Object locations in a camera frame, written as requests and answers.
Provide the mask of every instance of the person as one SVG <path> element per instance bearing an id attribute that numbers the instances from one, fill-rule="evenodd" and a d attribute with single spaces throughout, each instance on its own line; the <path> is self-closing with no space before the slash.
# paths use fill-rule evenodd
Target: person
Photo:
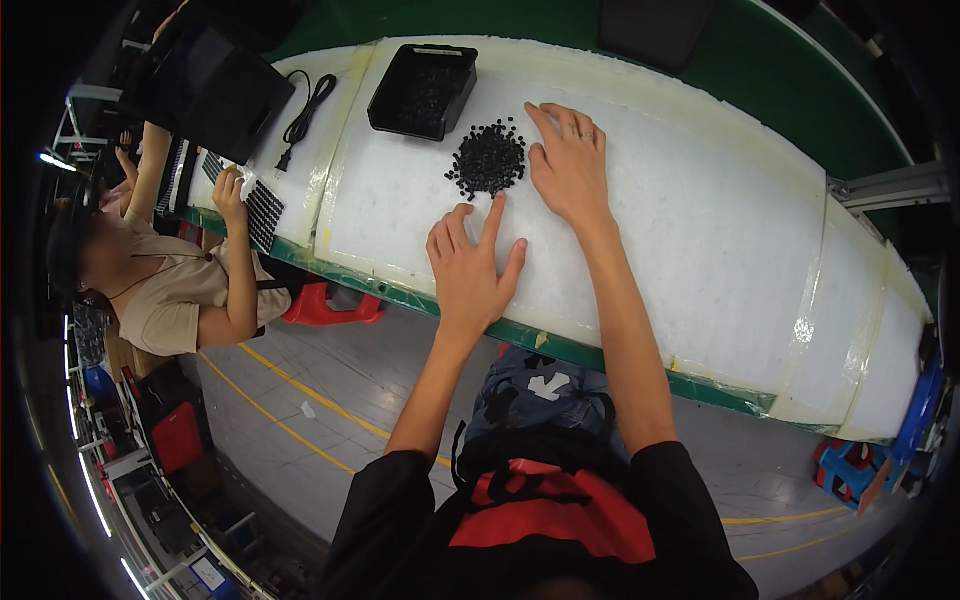
<path id="1" fill-rule="evenodd" d="M 130 160 L 129 146 L 133 141 L 133 136 L 129 131 L 120 134 L 120 143 L 113 149 L 117 161 L 123 168 L 127 178 L 121 181 L 113 189 L 107 190 L 104 183 L 100 181 L 100 210 L 103 212 L 112 212 L 121 217 L 127 214 L 127 208 L 130 207 L 130 200 L 133 198 L 133 189 L 136 187 L 138 172 L 136 166 Z M 148 223 L 153 222 L 153 214 Z"/>
<path id="2" fill-rule="evenodd" d="M 79 203 L 62 208 L 47 244 L 51 285 L 65 298 L 112 310 L 120 336 L 160 356 L 249 340 L 282 315 L 302 286 L 269 288 L 274 278 L 250 248 L 243 178 L 220 173 L 213 202 L 228 238 L 210 252 L 150 225 L 170 134 L 144 125 L 143 154 L 126 214 Z"/>
<path id="3" fill-rule="evenodd" d="M 457 491 L 434 511 L 428 473 L 454 388 L 513 298 L 527 249 L 517 240 L 497 276 L 503 192 L 477 244 L 464 228 L 473 207 L 458 204 L 426 243 L 441 315 L 433 349 L 384 455 L 353 478 L 320 595 L 757 598 L 677 439 L 657 341 L 608 204 L 607 137 L 576 110 L 525 108 L 543 138 L 529 153 L 533 183 L 587 260 L 606 381 L 520 348 L 504 352 L 459 457 L 462 423 L 454 442 Z"/>

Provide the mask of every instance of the black t-shirt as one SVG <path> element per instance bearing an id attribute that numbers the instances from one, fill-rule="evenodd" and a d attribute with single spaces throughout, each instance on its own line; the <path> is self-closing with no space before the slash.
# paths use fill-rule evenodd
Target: black t-shirt
<path id="1" fill-rule="evenodd" d="M 600 598 L 758 597 L 682 444 L 627 466 L 582 432 L 498 430 L 464 447 L 436 513 L 430 467 L 392 452 L 356 474 L 323 598 L 522 598 L 556 578 Z"/>

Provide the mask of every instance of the workbench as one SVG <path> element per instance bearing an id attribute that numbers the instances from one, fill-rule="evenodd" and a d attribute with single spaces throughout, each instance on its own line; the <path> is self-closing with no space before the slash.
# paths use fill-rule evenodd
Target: workbench
<path id="1" fill-rule="evenodd" d="M 281 60 L 275 66 L 284 72 L 281 65 L 285 64 L 287 70 L 297 67 L 298 57 L 309 56 L 303 53 L 338 48 L 344 51 L 337 59 L 343 63 L 342 68 L 338 67 L 338 76 L 344 82 L 339 91 L 362 96 L 362 78 L 356 77 L 355 64 L 375 60 L 375 57 L 367 56 L 372 55 L 373 49 L 367 52 L 360 46 L 353 54 L 348 54 L 346 48 L 340 47 L 366 44 L 384 36 L 451 32 L 483 34 L 535 39 L 599 52 L 594 46 L 599 3 L 555 2 L 550 3 L 549 8 L 517 7 L 507 2 L 455 8 L 446 4 L 441 7 L 442 3 L 426 3 L 385 12 L 372 10 L 365 4 L 353 3 L 338 9 L 341 12 L 328 12 L 324 8 L 308 12 L 287 43 L 268 60 Z M 867 68 L 869 56 L 858 54 L 865 50 L 849 39 L 848 32 L 822 8 L 804 25 L 808 26 L 810 33 L 758 3 L 748 0 L 718 2 L 700 46 L 678 79 L 754 117 L 789 140 L 834 177 L 852 179 L 910 164 L 909 155 L 885 115 L 877 82 Z M 521 108 L 516 116 L 525 121 L 526 116 L 520 111 Z M 338 113 L 335 121 L 347 121 L 346 136 L 351 121 L 344 117 L 341 108 L 332 108 L 331 112 Z M 314 127 L 321 129 L 324 125 Z M 342 173 L 337 173 L 337 169 L 342 170 L 344 165 L 337 164 L 332 151 L 321 154 L 324 177 L 332 172 L 331 177 L 336 177 L 331 180 L 339 184 Z M 324 239 L 323 226 L 324 219 L 328 222 L 332 218 L 329 214 L 331 206 L 325 204 L 321 209 L 321 223 L 317 227 L 318 249 L 329 242 Z M 187 218 L 201 227 L 225 232 L 222 220 L 215 211 L 209 210 L 211 207 L 212 204 L 198 204 L 188 210 Z M 349 261 L 338 260 L 331 253 L 314 252 L 314 248 L 306 247 L 303 242 L 304 223 L 281 222 L 280 225 L 277 230 L 280 237 L 275 240 L 271 251 L 273 257 L 367 294 L 439 315 L 432 296 L 416 286 L 397 284 L 395 277 L 370 276 L 369 272 L 356 268 Z M 300 241 L 299 244 L 284 239 L 287 230 L 291 237 Z M 545 331 L 543 327 L 530 326 L 529 321 L 526 323 L 501 320 L 490 328 L 488 334 L 574 364 L 603 370 L 602 351 L 595 344 L 582 343 L 583 338 L 575 341 L 572 338 L 578 337 L 576 335 L 565 337 L 555 331 Z M 681 368 L 670 369 L 667 374 L 671 389 L 678 396 L 754 415 L 766 416 L 770 408 L 772 398 L 764 393 L 715 385 L 709 376 Z M 810 426 L 837 433 L 836 429 Z"/>

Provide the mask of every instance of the black plastic tray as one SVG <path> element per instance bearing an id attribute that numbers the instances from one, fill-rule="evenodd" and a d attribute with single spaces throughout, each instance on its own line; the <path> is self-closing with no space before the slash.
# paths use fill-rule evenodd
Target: black plastic tray
<path id="1" fill-rule="evenodd" d="M 476 60 L 473 48 L 400 46 L 367 108 L 370 126 L 444 141 L 477 83 Z"/>

